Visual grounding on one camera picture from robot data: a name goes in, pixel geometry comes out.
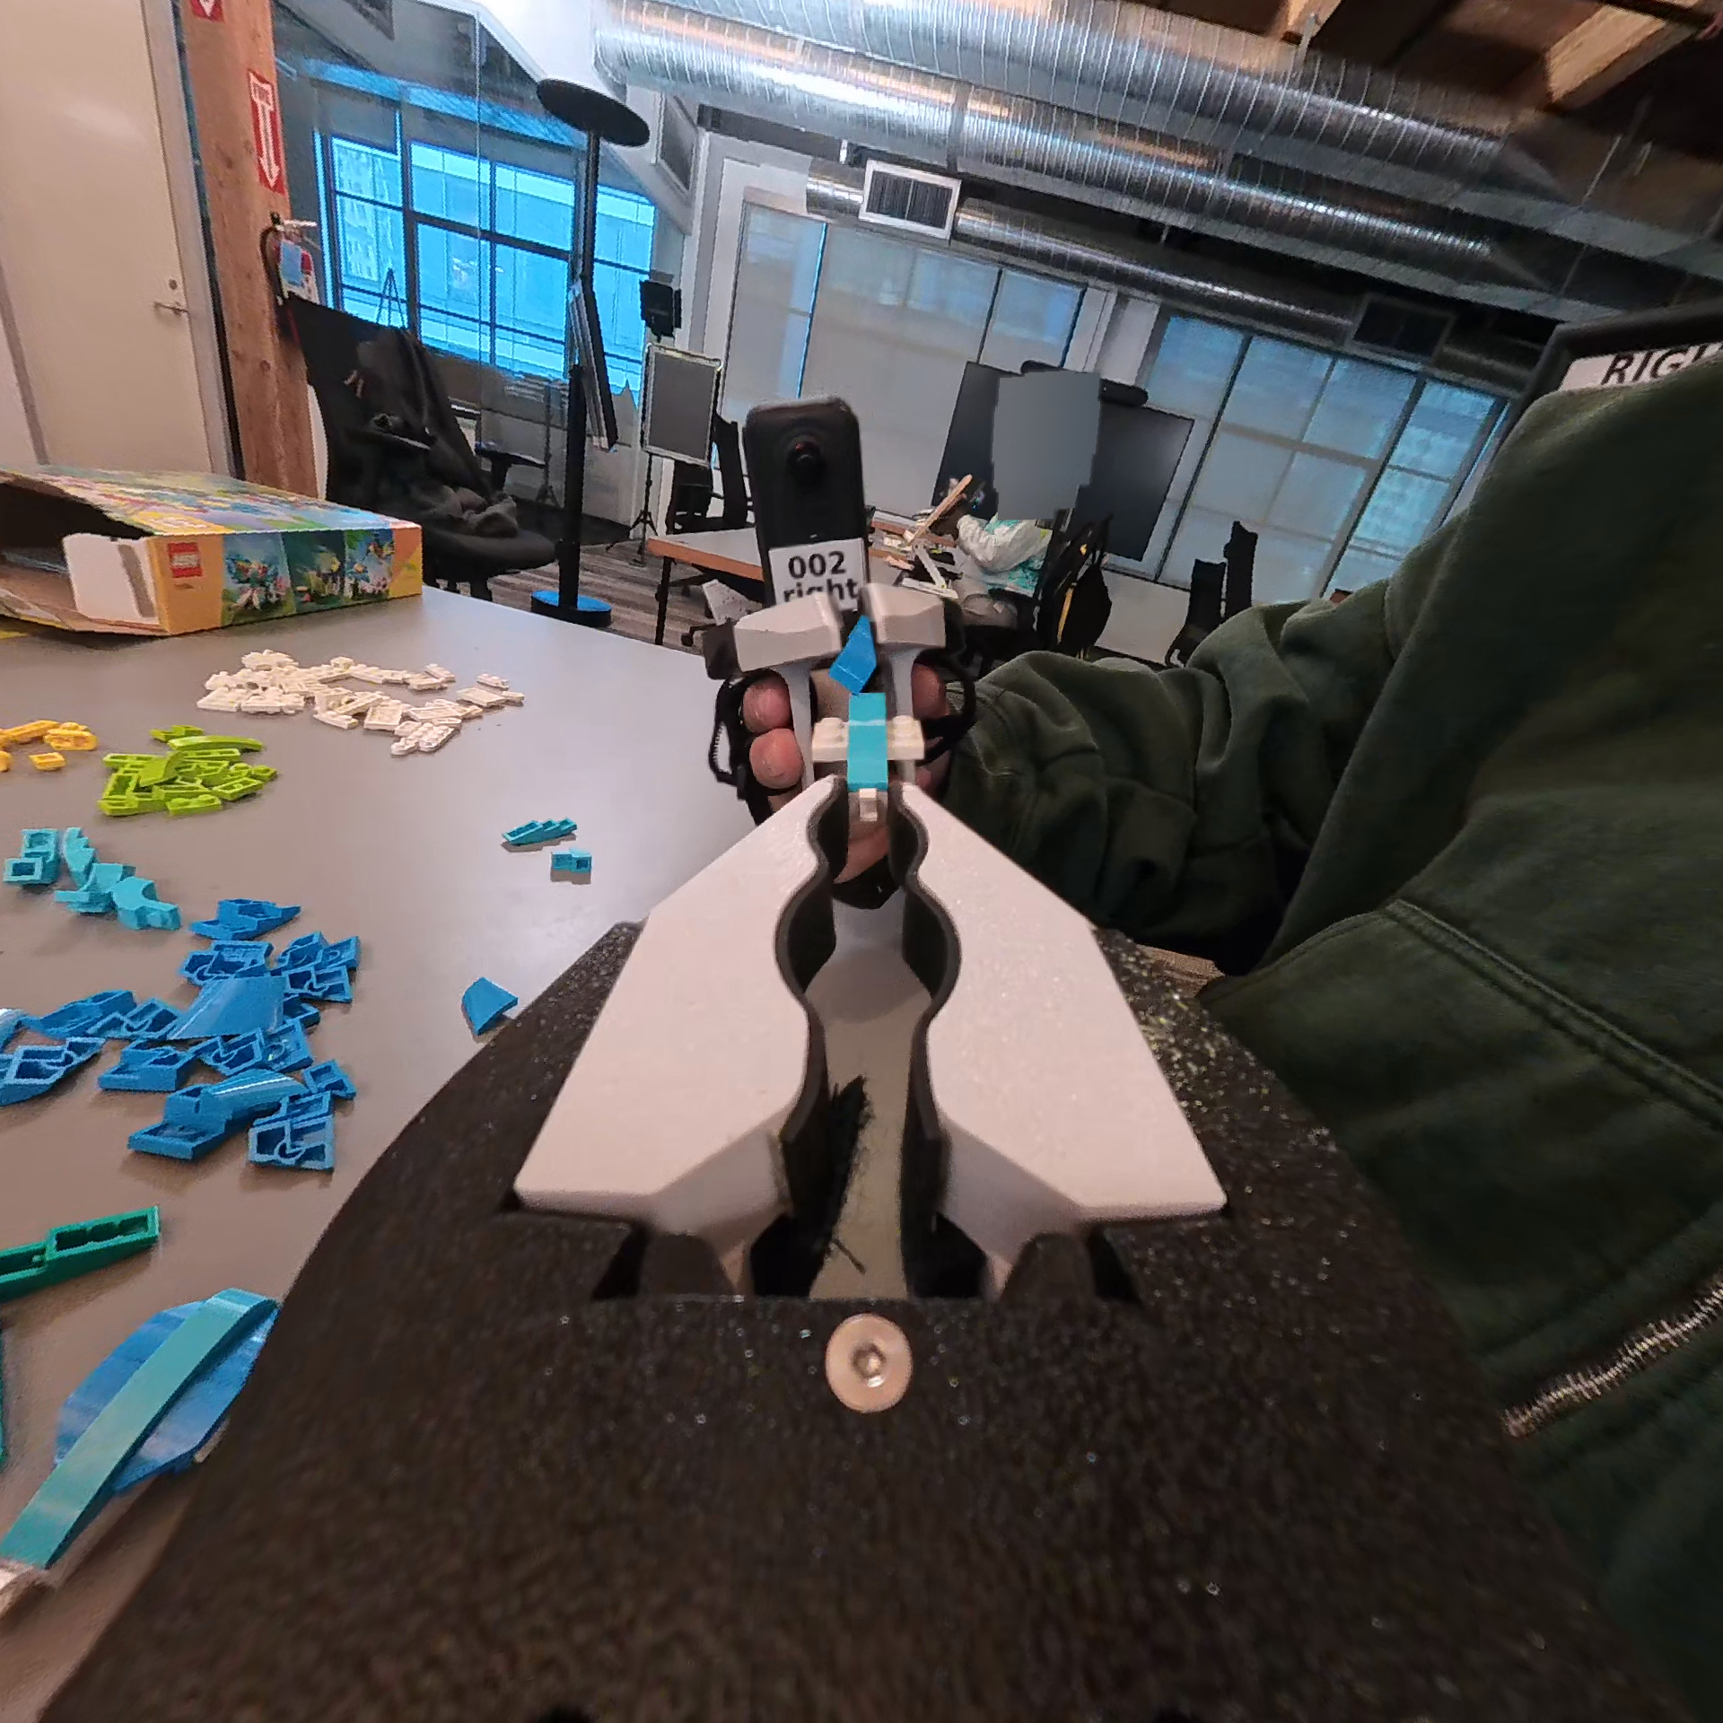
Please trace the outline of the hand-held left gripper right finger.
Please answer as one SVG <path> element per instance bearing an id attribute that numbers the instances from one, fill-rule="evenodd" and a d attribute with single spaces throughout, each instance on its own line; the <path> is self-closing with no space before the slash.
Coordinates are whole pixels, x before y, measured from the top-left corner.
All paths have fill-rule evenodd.
<path id="1" fill-rule="evenodd" d="M 1040 1237 L 1220 1213 L 1220 1179 L 1086 914 L 916 785 L 890 864 L 912 1038 L 901 1248 L 916 1296 L 1002 1285 Z"/>

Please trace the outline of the small white and blue lego assembly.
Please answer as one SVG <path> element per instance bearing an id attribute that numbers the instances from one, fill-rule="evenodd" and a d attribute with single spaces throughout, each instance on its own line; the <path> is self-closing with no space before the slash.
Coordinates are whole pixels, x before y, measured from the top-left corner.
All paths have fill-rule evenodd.
<path id="1" fill-rule="evenodd" d="M 914 781 L 925 751 L 922 723 L 895 716 L 884 693 L 851 695 L 847 717 L 819 717 L 811 732 L 811 762 L 842 771 L 851 825 L 867 830 L 887 825 L 892 784 Z"/>

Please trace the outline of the person's right forearm green sleeve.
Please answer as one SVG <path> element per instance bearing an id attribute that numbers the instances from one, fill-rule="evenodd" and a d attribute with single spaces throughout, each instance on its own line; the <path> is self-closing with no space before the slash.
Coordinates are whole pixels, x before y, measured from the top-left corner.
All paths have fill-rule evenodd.
<path id="1" fill-rule="evenodd" d="M 1242 972 L 1403 892 L 1472 931 L 1719 911 L 1719 358 L 1556 394 L 1388 578 L 1185 666 L 1030 652 L 946 807 L 1086 916 Z"/>

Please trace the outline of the pile of white lego pieces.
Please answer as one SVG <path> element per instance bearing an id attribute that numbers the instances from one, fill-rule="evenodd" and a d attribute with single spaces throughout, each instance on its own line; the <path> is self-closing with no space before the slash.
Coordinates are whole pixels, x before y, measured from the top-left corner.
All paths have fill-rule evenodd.
<path id="1" fill-rule="evenodd" d="M 310 717 L 343 733 L 383 735 L 397 758 L 437 755 L 466 728 L 523 706 L 525 690 L 500 674 L 461 681 L 434 661 L 392 666 L 279 649 L 247 652 L 210 674 L 197 699 L 212 716 Z"/>

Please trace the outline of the open cardboard lego box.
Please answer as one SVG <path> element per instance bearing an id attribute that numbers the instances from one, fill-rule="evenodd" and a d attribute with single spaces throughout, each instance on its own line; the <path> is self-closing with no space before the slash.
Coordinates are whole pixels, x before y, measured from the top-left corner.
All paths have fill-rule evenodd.
<path id="1" fill-rule="evenodd" d="M 57 632 L 172 637 L 423 589 L 423 528 L 197 471 L 7 467 L 2 611 Z"/>

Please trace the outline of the pile of lime lego pieces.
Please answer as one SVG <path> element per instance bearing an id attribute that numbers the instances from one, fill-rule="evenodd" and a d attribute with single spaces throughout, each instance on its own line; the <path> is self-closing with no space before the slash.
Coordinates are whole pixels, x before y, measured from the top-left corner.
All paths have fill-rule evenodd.
<path id="1" fill-rule="evenodd" d="M 210 733 L 183 723 L 152 732 L 158 751 L 112 751 L 97 807 L 107 818 L 187 816 L 250 800 L 279 771 L 264 762 L 259 738 Z"/>

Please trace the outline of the pile of teal lego plates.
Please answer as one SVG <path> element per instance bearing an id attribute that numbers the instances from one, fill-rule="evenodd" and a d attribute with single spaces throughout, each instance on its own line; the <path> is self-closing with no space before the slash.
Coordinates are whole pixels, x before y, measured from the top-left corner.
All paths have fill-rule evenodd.
<path id="1" fill-rule="evenodd" d="M 152 1250 L 160 1241 L 160 1208 L 67 1223 L 42 1238 L 2 1250 L 5 1305 L 100 1272 Z"/>

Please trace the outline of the large light blue lego assembly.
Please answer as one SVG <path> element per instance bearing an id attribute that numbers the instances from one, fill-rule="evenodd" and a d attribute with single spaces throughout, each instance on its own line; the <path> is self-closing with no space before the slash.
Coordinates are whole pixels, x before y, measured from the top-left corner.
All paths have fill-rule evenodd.
<path id="1" fill-rule="evenodd" d="M 226 1288 L 163 1309 L 75 1389 L 48 1476 L 2 1539 L 2 1609 L 48 1587 L 122 1497 L 189 1471 L 224 1431 L 277 1319 L 275 1297 Z"/>

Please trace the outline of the wooden stick model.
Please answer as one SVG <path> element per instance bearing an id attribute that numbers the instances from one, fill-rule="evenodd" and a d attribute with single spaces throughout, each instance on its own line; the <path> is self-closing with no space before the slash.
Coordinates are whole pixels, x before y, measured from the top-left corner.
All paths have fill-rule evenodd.
<path id="1" fill-rule="evenodd" d="M 930 509 L 916 514 L 870 507 L 868 558 L 875 578 L 927 578 L 940 585 L 945 570 L 936 554 L 951 554 L 959 544 L 959 523 L 970 510 L 976 475 L 953 479 Z"/>

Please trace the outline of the black floor lamp blue base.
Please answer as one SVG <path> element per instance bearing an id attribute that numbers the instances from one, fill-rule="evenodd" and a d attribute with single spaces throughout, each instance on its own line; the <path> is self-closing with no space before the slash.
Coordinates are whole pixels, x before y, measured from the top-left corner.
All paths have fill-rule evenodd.
<path id="1" fill-rule="evenodd" d="M 545 77 L 535 96 L 552 119 L 581 140 L 581 177 L 575 193 L 571 288 L 569 288 L 569 366 L 567 366 L 567 438 L 564 509 L 556 538 L 556 589 L 532 597 L 532 611 L 581 625 L 591 632 L 612 627 L 607 601 L 583 591 L 588 452 L 591 432 L 604 446 L 617 440 L 609 364 L 597 314 L 597 190 L 602 146 L 644 146 L 651 124 L 612 94 L 567 77 Z"/>

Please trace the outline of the large black monitor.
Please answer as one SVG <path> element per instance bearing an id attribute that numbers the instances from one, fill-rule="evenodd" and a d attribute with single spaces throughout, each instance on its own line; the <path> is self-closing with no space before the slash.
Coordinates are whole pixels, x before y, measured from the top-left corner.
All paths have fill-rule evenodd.
<path id="1" fill-rule="evenodd" d="M 1021 373 L 1007 373 L 976 358 L 964 362 L 933 481 L 933 503 L 943 503 L 956 481 L 970 478 L 976 481 L 970 503 L 974 517 L 1003 517 L 991 448 L 999 387 L 1028 373 L 1048 371 L 1048 364 L 1035 358 Z M 1147 389 L 1134 383 L 1098 373 L 1086 377 L 1098 381 L 1102 402 L 1098 446 L 1092 475 L 1071 510 L 1080 524 L 1110 521 L 1110 554 L 1140 561 L 1172 494 L 1177 463 L 1192 442 L 1194 417 L 1153 406 Z"/>

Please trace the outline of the dark jacket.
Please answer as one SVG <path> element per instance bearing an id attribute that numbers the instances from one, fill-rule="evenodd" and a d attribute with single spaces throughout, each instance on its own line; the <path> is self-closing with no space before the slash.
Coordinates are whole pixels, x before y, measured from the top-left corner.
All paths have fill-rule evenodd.
<path id="1" fill-rule="evenodd" d="M 378 326 L 358 345 L 359 448 L 378 457 L 379 497 L 414 517 L 448 490 L 487 494 L 484 470 L 453 412 L 430 349 L 403 327 Z"/>

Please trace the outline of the person's green hoodie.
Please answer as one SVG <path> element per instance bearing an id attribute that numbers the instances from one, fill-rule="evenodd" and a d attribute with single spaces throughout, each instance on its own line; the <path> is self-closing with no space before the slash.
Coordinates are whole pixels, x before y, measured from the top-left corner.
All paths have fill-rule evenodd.
<path id="1" fill-rule="evenodd" d="M 1396 901 L 1212 1013 L 1398 1219 L 1608 1614 L 1719 1718 L 1719 903 Z"/>

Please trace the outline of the black device with white label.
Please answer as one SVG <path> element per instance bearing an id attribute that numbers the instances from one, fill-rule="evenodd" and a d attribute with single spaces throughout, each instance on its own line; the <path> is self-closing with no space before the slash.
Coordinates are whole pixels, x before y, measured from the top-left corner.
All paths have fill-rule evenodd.
<path id="1" fill-rule="evenodd" d="M 1552 394 L 1620 389 L 1722 355 L 1722 297 L 1563 323 L 1546 345 L 1524 403 Z"/>

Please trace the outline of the wooden post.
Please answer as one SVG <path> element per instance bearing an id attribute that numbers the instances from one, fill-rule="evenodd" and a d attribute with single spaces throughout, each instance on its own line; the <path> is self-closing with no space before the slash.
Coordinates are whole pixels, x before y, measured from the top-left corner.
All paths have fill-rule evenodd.
<path id="1" fill-rule="evenodd" d="M 202 172 L 235 463 L 249 481 L 317 495 L 307 361 L 275 300 L 262 249 L 262 233 L 272 214 L 287 216 L 291 211 L 290 188 L 286 196 L 273 195 L 257 175 L 247 91 L 247 71 L 273 75 L 279 91 L 273 5 L 176 2 L 176 21 Z"/>

